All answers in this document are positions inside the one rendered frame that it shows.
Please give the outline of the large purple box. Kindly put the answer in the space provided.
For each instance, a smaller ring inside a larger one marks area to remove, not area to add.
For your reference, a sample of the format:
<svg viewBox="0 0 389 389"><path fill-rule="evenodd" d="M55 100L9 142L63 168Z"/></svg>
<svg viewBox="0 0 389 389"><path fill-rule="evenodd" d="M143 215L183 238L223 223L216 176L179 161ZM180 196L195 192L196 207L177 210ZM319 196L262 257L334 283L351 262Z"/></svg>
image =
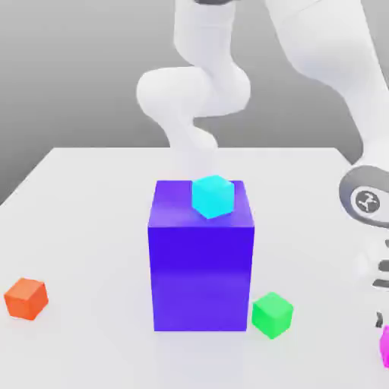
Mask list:
<svg viewBox="0 0 389 389"><path fill-rule="evenodd" d="M255 224L244 183L234 186L234 211L208 220L191 206L190 181L156 183L147 226L154 330L246 330Z"/></svg>

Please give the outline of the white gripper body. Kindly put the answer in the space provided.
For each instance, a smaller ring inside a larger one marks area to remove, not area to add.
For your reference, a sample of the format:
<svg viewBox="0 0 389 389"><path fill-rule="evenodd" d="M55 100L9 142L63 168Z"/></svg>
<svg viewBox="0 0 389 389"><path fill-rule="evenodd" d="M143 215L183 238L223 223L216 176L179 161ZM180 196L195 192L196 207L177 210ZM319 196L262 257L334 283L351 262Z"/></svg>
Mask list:
<svg viewBox="0 0 389 389"><path fill-rule="evenodd" d="M384 328L389 325L389 303L375 304L374 312L376 314L376 328Z"/></svg>

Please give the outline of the small magenta cube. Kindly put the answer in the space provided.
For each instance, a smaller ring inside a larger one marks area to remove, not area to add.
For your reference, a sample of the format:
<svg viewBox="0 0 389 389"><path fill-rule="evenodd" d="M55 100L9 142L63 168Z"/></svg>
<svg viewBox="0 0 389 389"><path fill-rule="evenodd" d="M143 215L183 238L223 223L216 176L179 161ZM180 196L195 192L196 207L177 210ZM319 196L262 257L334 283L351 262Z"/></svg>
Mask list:
<svg viewBox="0 0 389 389"><path fill-rule="evenodd" d="M383 327L379 348L383 365L385 368L389 368L389 325Z"/></svg>

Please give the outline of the small orange cube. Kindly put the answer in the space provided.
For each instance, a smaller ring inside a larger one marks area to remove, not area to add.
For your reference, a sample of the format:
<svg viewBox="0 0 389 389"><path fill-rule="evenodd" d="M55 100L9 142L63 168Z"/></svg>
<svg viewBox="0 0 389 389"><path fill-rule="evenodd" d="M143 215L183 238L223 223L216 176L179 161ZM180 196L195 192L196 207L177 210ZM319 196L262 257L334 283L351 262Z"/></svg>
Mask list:
<svg viewBox="0 0 389 389"><path fill-rule="evenodd" d="M4 298L11 317L29 321L33 321L49 302L45 283L26 278L20 278Z"/></svg>

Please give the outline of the small green cube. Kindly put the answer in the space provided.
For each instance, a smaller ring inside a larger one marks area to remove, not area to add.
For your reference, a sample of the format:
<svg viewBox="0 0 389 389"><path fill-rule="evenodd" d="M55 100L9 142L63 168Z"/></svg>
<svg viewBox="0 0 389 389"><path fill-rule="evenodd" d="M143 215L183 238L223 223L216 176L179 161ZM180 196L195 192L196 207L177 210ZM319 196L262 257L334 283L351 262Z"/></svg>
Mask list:
<svg viewBox="0 0 389 389"><path fill-rule="evenodd" d="M274 339L289 329L293 305L274 292L253 303L251 322L264 335Z"/></svg>

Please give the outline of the small cyan cube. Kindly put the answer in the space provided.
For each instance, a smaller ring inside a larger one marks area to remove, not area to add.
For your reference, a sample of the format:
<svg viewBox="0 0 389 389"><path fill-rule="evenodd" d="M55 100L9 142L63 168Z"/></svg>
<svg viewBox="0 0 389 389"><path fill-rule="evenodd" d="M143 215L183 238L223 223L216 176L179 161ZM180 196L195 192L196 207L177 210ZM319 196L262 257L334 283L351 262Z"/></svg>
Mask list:
<svg viewBox="0 0 389 389"><path fill-rule="evenodd" d="M191 205L203 217L213 219L234 210L235 185L214 175L191 182Z"/></svg>

